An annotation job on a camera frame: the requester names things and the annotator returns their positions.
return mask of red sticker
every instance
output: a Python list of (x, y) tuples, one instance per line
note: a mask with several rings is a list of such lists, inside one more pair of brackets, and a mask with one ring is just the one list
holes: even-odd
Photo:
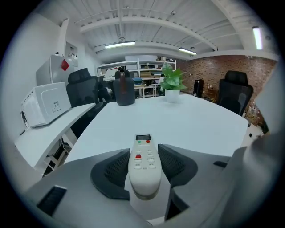
[(61, 64), (61, 68), (66, 71), (67, 68), (69, 67), (69, 64), (67, 63), (67, 61), (65, 61), (65, 59), (62, 61), (62, 64)]

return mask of white pot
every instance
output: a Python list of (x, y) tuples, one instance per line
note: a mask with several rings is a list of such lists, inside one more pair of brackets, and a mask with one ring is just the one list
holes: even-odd
[(165, 90), (165, 98), (169, 103), (177, 103), (179, 99), (180, 90)]

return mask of chair headrest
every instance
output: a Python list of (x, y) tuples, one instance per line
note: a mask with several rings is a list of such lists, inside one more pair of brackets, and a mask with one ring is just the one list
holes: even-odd
[[(124, 70), (125, 73), (125, 77), (130, 77), (130, 72), (128, 70)], [(120, 78), (120, 71), (117, 71), (115, 73), (115, 79), (119, 79)]]
[(229, 70), (225, 75), (225, 80), (239, 85), (248, 85), (248, 76), (245, 72)]
[(74, 84), (82, 81), (86, 81), (91, 78), (87, 68), (80, 69), (72, 72), (68, 77), (68, 83)]

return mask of ceiling beam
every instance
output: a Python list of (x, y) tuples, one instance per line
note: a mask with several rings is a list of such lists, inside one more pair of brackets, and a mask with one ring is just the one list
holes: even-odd
[(170, 49), (160, 49), (155, 47), (120, 47), (108, 49), (97, 53), (97, 57), (102, 62), (108, 62), (112, 58), (125, 57), (126, 55), (159, 55), (169, 58), (190, 60), (191, 55)]
[(117, 0), (117, 9), (118, 9), (118, 18), (119, 18), (120, 38), (122, 38), (123, 30), (122, 30), (122, 16), (121, 16), (120, 0)]
[[(85, 26), (82, 26), (80, 28), (81, 33), (85, 33), (88, 32), (90, 30), (93, 29), (97, 29), (103, 26), (108, 26), (108, 25), (113, 25), (113, 24), (119, 24), (120, 23), (120, 19), (119, 18), (110, 18), (110, 19), (106, 19), (106, 20), (100, 20), (100, 21), (96, 21), (94, 23), (91, 24), (87, 24)], [(214, 49), (215, 51), (217, 50), (217, 47), (211, 43), (209, 40), (207, 40), (206, 38), (202, 37), (201, 35), (195, 33), (194, 31), (183, 27), (181, 25), (166, 21), (166, 20), (161, 20), (161, 19), (155, 19), (155, 18), (150, 18), (150, 17), (142, 17), (142, 16), (124, 16), (122, 17), (122, 23), (141, 23), (141, 24), (154, 24), (154, 25), (160, 25), (163, 27), (167, 27), (182, 33), (185, 33), (189, 36), (192, 36), (204, 43), (206, 43), (207, 45), (209, 45), (212, 49)]]
[(222, 55), (243, 55), (247, 57), (255, 56), (255, 57), (272, 59), (275, 61), (278, 61), (280, 59), (279, 55), (261, 50), (225, 50), (225, 51), (208, 52), (199, 55), (194, 55), (191, 58), (191, 60), (205, 58), (205, 57), (212, 57), (212, 56), (222, 56)]
[(219, 8), (219, 10), (225, 15), (225, 17), (232, 24), (232, 26), (235, 29), (236, 33), (239, 35), (239, 38), (240, 38), (240, 41), (241, 41), (241, 44), (242, 44), (243, 48), (245, 49), (245, 47), (246, 47), (245, 41), (244, 41), (243, 37), (240, 34), (239, 26), (236, 24), (235, 20), (232, 18), (232, 16), (227, 11), (227, 9), (223, 6), (223, 4), (221, 3), (220, 0), (211, 0), (211, 1), (212, 1), (212, 3), (214, 3), (216, 5), (216, 7)]
[[(145, 41), (136, 41), (135, 45), (133, 45), (132, 47), (156, 47), (156, 48), (164, 48), (164, 49), (178, 51), (177, 46), (161, 44), (161, 43), (156, 43), (156, 42), (145, 42)], [(103, 51), (103, 50), (106, 50), (105, 46), (103, 45), (93, 48), (93, 51), (95, 52)]]

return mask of refrigerator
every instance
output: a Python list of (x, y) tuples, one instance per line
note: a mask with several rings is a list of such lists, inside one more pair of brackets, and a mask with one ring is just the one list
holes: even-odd
[(37, 86), (57, 82), (64, 82), (67, 86), (68, 76), (74, 72), (74, 66), (69, 65), (67, 61), (65, 63), (64, 60), (65, 58), (62, 56), (51, 55), (36, 71)]

